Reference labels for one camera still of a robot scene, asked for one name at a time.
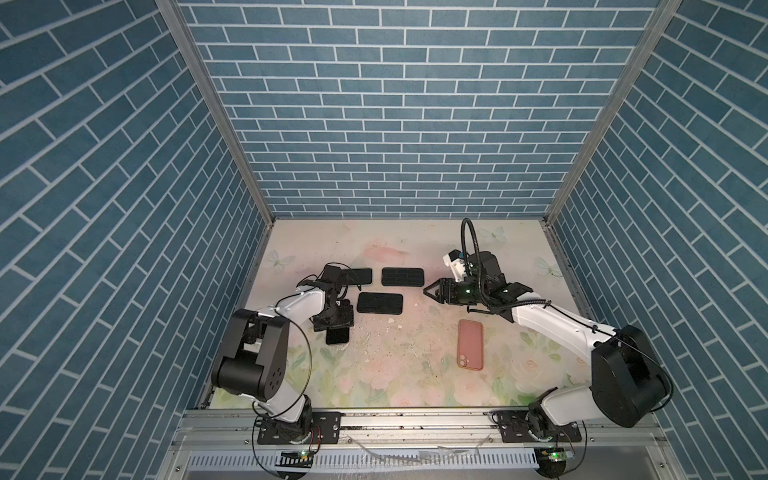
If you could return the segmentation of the black phone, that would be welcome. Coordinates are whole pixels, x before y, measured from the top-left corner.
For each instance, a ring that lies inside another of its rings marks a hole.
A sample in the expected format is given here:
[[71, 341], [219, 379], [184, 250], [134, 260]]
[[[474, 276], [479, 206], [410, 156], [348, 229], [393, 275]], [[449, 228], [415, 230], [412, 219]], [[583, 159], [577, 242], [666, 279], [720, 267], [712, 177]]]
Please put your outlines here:
[[350, 340], [350, 327], [329, 328], [326, 330], [327, 345], [343, 345]]
[[381, 284], [386, 287], [423, 287], [424, 270], [412, 267], [385, 267], [381, 273]]
[[401, 315], [403, 300], [402, 294], [362, 292], [358, 296], [356, 309], [362, 314]]

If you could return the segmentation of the blue phone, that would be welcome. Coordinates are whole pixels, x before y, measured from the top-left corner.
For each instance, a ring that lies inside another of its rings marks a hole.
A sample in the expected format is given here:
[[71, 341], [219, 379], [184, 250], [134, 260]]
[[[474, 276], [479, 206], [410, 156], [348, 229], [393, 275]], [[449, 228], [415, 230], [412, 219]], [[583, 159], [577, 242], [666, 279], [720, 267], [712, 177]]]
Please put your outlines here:
[[366, 286], [373, 283], [371, 268], [352, 268], [344, 271], [344, 282], [349, 286]]

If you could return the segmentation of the pink phone case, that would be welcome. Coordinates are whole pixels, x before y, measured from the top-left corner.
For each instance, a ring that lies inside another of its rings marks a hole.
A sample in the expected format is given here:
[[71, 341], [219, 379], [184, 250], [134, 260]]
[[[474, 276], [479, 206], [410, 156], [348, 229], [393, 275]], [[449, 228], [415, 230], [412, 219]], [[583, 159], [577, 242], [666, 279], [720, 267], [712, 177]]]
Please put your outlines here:
[[458, 323], [457, 364], [460, 368], [481, 371], [484, 367], [483, 325], [462, 319]]

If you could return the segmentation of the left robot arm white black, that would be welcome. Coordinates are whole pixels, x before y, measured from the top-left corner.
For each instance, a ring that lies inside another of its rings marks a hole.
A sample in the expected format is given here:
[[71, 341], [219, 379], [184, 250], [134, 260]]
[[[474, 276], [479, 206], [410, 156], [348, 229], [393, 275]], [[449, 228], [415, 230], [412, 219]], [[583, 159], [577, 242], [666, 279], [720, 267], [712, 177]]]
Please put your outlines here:
[[326, 334], [330, 345], [349, 341], [354, 307], [348, 288], [366, 281], [357, 270], [331, 262], [321, 273], [298, 282], [293, 293], [256, 311], [235, 311], [227, 324], [211, 371], [214, 387], [244, 396], [269, 420], [299, 424], [310, 409], [309, 398], [285, 382], [289, 337], [296, 329], [306, 339], [302, 325]]

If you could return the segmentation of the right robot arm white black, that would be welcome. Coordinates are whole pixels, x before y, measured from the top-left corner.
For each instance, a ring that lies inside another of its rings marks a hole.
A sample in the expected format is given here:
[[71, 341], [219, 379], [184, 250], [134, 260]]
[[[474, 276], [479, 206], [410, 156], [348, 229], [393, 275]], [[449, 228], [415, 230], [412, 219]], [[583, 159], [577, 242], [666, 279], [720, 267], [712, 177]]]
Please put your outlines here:
[[584, 384], [550, 389], [529, 405], [526, 421], [533, 436], [546, 439], [559, 427], [593, 419], [631, 428], [672, 399], [673, 380], [642, 330], [597, 323], [555, 305], [527, 285], [507, 281], [488, 251], [468, 255], [453, 250], [443, 260], [451, 274], [425, 286], [425, 296], [533, 330], [589, 367]]

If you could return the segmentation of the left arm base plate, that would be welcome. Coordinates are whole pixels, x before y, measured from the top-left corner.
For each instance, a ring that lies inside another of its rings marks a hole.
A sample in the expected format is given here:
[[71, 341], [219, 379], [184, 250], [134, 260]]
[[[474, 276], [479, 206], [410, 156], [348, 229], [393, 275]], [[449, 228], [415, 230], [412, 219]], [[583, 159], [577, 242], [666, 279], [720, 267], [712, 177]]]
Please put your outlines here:
[[259, 445], [298, 445], [313, 440], [326, 444], [337, 444], [341, 429], [342, 413], [339, 411], [314, 411], [311, 417], [303, 415], [297, 423], [288, 424], [278, 420], [263, 420], [258, 426], [256, 442]]

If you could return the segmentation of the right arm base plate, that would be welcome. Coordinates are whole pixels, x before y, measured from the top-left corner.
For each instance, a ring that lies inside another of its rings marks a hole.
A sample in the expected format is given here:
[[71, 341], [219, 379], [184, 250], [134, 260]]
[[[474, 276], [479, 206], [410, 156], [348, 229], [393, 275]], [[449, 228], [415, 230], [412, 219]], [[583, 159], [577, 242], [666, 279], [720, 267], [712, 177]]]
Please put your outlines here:
[[555, 425], [543, 413], [526, 409], [493, 410], [488, 414], [504, 443], [582, 441], [577, 423]]

